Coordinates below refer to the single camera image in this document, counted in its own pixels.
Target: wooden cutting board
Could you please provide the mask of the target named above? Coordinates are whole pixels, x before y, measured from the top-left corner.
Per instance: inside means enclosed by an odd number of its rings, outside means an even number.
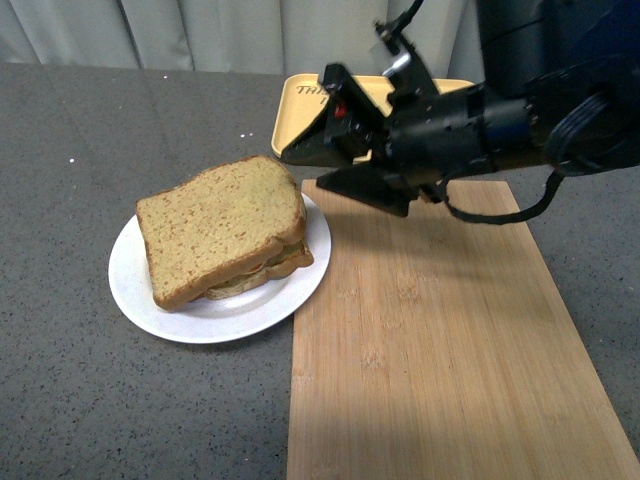
[[[459,206],[517,208],[503,182]],[[333,241],[295,315],[288,479],[618,479],[640,465],[525,224],[303,183]]]

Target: sandwich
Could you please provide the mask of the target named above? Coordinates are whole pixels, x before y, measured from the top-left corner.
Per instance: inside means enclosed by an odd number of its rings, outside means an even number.
[[[238,295],[313,263],[302,194],[269,157],[209,168],[138,200],[136,216],[164,310]]]

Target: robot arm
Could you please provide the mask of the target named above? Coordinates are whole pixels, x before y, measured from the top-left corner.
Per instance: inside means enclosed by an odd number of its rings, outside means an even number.
[[[445,202],[462,220],[495,224],[542,213],[566,176],[640,164],[640,6],[558,0],[530,1],[538,7],[527,10],[523,3],[479,2],[486,82],[443,95],[402,34],[422,1],[376,23],[390,58],[391,113],[373,105],[345,66],[328,65],[321,83],[329,101],[282,160],[336,167],[319,187],[395,215],[406,216],[422,197]],[[628,38],[610,41],[612,31]],[[553,41],[561,44],[550,48]],[[353,164],[369,152],[369,162]],[[449,203],[451,179],[542,164],[552,174],[530,209],[485,217]]]

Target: yellow tray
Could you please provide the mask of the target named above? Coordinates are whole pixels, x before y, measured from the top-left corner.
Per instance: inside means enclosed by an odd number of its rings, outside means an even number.
[[[369,95],[373,103],[388,115],[391,105],[387,94],[393,86],[386,77],[355,76],[356,81]],[[435,80],[440,93],[447,93],[472,85],[466,80]],[[311,121],[322,111],[328,95],[318,83],[318,75],[301,73],[289,77],[282,88],[278,116],[271,137],[271,148],[279,157],[284,147],[300,135]]]

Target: bread crust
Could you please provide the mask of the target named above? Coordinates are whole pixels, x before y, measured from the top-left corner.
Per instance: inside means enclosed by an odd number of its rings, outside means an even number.
[[[269,262],[255,273],[234,277],[221,285],[214,285],[208,288],[204,296],[209,300],[221,300],[233,297],[241,293],[258,288],[269,280],[278,280],[288,277],[298,268],[308,267],[313,264],[313,255],[305,241],[299,242],[300,248],[294,254],[288,255],[285,259],[274,265]]]
[[[294,209],[295,211],[293,212],[290,221],[287,221],[287,227],[282,229],[281,231],[276,232],[275,235],[269,238],[265,238],[264,242],[262,242],[261,245],[259,245],[254,250],[247,252],[246,254],[241,255],[237,258],[233,258],[229,261],[223,262],[222,264],[212,266],[211,268],[204,268],[202,274],[198,274],[196,277],[190,278],[188,282],[176,286],[170,291],[164,291],[162,288],[160,288],[161,285],[159,285],[159,282],[162,282],[164,280],[160,278],[158,272],[156,271],[157,264],[156,259],[154,258],[154,251],[157,251],[158,247],[152,245],[152,228],[146,224],[149,209],[158,208],[158,205],[162,203],[163,195],[167,195],[176,190],[183,189],[186,186],[193,184],[194,182],[199,182],[205,175],[210,175],[211,172],[224,169],[230,165],[239,164],[242,162],[251,162],[255,159],[269,161],[270,164],[277,165],[278,168],[282,169],[288,187],[292,189],[293,195],[295,195],[297,208]],[[295,183],[295,180],[283,165],[270,157],[262,155],[254,155],[238,160],[237,162],[225,163],[217,165],[215,167],[211,167],[207,170],[204,170],[203,172],[200,172],[199,174],[178,185],[177,187],[164,190],[151,197],[138,200],[138,202],[136,202],[136,216],[138,218],[140,230],[142,231],[145,242],[145,252],[147,256],[147,263],[149,265],[149,274],[151,276],[153,286],[153,299],[159,307],[167,311],[176,310],[190,300],[198,298],[199,296],[203,295],[204,292],[212,285],[217,285],[219,283],[230,280],[238,275],[241,275],[243,272],[248,271],[256,264],[266,262],[270,258],[280,253],[284,245],[290,245],[300,241],[304,237],[306,230],[306,211],[304,207],[304,200],[302,198],[300,189]]]

